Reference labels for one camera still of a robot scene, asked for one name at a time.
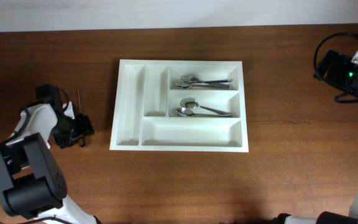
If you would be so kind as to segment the long metal tongs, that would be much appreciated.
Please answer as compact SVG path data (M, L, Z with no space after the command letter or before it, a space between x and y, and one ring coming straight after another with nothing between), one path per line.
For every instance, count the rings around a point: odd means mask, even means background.
M78 102L78 116L80 117L81 120L81 132L83 132L85 130L84 125L83 125L83 116L82 116L82 107L81 107L81 97L80 97L80 90L77 89L77 102ZM85 135L82 133L81 134L81 139L79 140L79 146L82 149L86 149L87 145L86 145L86 139L85 139Z

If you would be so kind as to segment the large steel spoon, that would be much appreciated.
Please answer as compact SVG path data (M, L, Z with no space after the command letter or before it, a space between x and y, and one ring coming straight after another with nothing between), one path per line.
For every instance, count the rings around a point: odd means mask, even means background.
M183 117L217 117L217 118L232 118L231 114L200 114L194 113L192 110L187 108L177 108L176 114Z
M201 108L201 109L208 110L208 111L220 114L220 115L233 116L231 113L228 113L228 112L225 112L225 111L220 111L220 110L208 108L208 107L205 107L205 106L201 106L194 98L184 98L184 99L182 99L181 102L180 102L180 106L184 107L184 108L188 108L188 109Z

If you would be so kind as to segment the steel fork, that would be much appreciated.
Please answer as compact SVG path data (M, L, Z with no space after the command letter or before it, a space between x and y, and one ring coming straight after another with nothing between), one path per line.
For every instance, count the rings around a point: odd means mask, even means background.
M193 86L192 83L185 83L181 80L172 80L172 85L177 89L190 89Z
M211 84L211 83L229 83L229 82L233 81L233 79L202 80L199 77L197 77L196 75L182 75L180 77L180 80L185 82L185 83L207 83L207 84Z

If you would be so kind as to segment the steel fork crosswise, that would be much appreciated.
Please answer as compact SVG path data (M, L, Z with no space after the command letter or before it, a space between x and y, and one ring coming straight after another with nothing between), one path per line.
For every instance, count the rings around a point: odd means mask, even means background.
M200 84L200 83L192 83L193 87L201 87L201 88L218 88L218 89L225 89L225 90L232 90L233 86L232 85L227 85L227 84L217 84L217 83L212 83L212 84Z

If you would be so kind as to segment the white plastic knife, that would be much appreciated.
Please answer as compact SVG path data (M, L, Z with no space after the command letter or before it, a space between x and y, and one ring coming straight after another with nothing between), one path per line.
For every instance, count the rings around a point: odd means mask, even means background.
M73 103L71 101L63 105L63 110L65 116L75 119L75 108L73 107Z

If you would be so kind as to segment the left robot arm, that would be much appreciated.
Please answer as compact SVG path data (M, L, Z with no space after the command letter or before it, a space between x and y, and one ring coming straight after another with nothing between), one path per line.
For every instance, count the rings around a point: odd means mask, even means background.
M20 121L0 142L0 203L11 217L27 223L99 223L68 195L67 183L50 152L48 140L64 149L94 134L89 117L62 98L68 94L46 84L37 87L37 100L20 109Z

